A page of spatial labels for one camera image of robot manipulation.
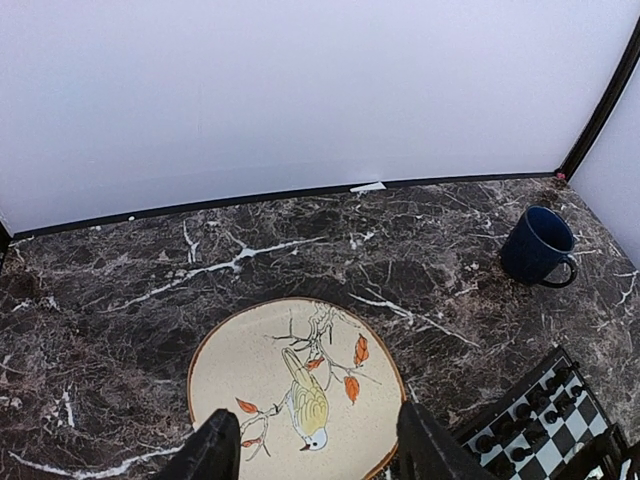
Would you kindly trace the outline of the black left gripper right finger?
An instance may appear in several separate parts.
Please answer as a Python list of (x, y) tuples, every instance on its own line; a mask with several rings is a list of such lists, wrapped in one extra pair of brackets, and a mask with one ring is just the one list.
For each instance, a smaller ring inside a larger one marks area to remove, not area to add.
[(419, 403), (405, 401), (402, 404), (396, 431), (401, 479), (493, 478)]

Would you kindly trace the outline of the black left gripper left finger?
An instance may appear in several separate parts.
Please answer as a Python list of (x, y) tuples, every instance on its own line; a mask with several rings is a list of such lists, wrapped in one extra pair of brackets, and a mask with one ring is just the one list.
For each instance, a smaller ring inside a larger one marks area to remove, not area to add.
[(240, 425), (227, 409), (215, 410), (154, 480), (238, 480)]

